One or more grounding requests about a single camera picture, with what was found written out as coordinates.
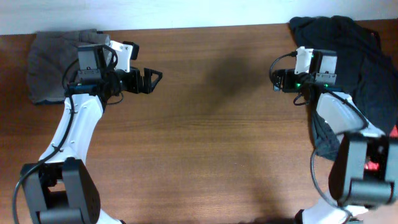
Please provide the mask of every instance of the folded cloth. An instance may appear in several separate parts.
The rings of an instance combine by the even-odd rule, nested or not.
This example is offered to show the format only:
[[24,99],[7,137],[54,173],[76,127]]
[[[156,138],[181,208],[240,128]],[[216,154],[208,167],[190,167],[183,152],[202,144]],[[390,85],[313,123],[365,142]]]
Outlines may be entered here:
[[[337,52],[336,85],[353,97],[373,125],[389,134],[397,121],[398,71],[382,53],[378,33],[341,16],[295,17],[289,26],[297,46]],[[312,118],[315,147],[334,160],[339,144],[333,132],[319,115]]]
[[[77,47],[87,44],[109,44],[109,35],[97,33],[95,29],[37,33],[27,59],[27,85],[33,103],[64,101],[62,75],[77,59]],[[68,75],[78,68],[76,63]]]

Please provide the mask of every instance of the brown table surface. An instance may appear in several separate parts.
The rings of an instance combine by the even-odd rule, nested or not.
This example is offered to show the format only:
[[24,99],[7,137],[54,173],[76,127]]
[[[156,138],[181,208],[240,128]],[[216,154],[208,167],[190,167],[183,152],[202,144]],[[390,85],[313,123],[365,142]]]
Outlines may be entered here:
[[[398,65],[397,20],[360,22],[380,32]],[[271,62],[296,49],[287,24],[112,31],[141,46],[134,66],[160,70],[151,95],[125,94],[99,121],[87,168],[102,208],[128,223],[237,223],[292,217],[317,202],[305,107],[276,93]],[[34,35],[0,37],[0,223],[23,164],[50,143],[63,105],[34,106],[25,84]],[[294,59],[276,68],[293,68]],[[326,189],[331,162],[318,158]],[[394,223],[398,203],[363,217]],[[21,223],[31,223],[20,191]]]

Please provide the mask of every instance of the gray cloth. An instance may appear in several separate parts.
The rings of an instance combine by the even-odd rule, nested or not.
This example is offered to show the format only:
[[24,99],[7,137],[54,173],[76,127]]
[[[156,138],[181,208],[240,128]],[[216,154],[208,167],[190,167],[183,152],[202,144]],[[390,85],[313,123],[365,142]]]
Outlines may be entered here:
[[[109,35],[98,34],[95,29],[37,33],[27,59],[27,85],[33,103],[58,103],[65,99],[62,75],[77,59],[77,47],[87,44],[109,44]],[[69,70],[67,80],[79,68],[78,64]]]

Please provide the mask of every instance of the wooden table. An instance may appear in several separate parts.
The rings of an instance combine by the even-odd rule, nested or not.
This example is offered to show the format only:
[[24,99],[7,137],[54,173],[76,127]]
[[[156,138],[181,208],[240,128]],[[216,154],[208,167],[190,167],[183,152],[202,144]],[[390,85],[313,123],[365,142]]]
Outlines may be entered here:
[[[398,65],[398,22],[372,21]],[[134,66],[160,70],[151,95],[125,94],[99,121],[87,168],[105,211],[128,223],[237,223],[292,217],[317,202],[305,107],[276,93],[267,71],[296,49],[287,24],[108,32],[141,46]],[[34,106],[25,84],[34,35],[0,37],[0,223],[23,164],[50,143],[63,105]],[[293,68],[294,59],[276,68]],[[317,159],[321,186],[331,162]],[[363,217],[393,223],[398,203]],[[21,223],[30,216],[20,191]]]

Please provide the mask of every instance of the white panel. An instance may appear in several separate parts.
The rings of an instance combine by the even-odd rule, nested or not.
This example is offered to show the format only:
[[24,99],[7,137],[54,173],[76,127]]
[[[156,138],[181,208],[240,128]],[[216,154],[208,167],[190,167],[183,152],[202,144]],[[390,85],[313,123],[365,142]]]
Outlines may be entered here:
[[398,17],[398,0],[2,0],[0,34],[286,23],[294,16]]

